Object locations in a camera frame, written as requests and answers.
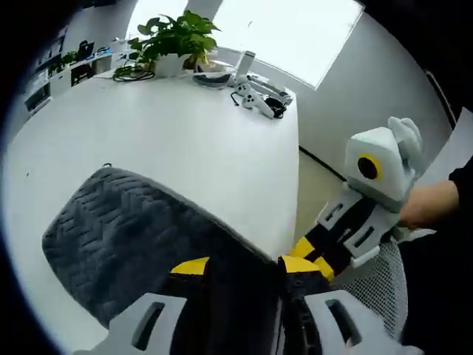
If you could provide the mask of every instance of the gray fabric cushion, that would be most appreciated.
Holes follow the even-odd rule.
[[[222,279],[246,260],[261,285],[267,265],[208,215],[115,168],[98,170],[72,196],[44,234],[43,251],[65,289],[106,327],[186,260],[210,256]]]

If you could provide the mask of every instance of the robot eye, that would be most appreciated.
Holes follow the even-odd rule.
[[[369,180],[381,179],[381,164],[378,159],[372,155],[363,154],[358,159],[358,170]]]

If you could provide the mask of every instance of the white table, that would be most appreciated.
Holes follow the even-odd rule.
[[[298,189],[296,100],[282,120],[234,106],[230,89],[187,79],[91,78],[29,120],[4,161],[7,248],[27,299],[65,351],[106,330],[64,290],[41,236],[104,163],[156,180],[276,259],[293,241]]]

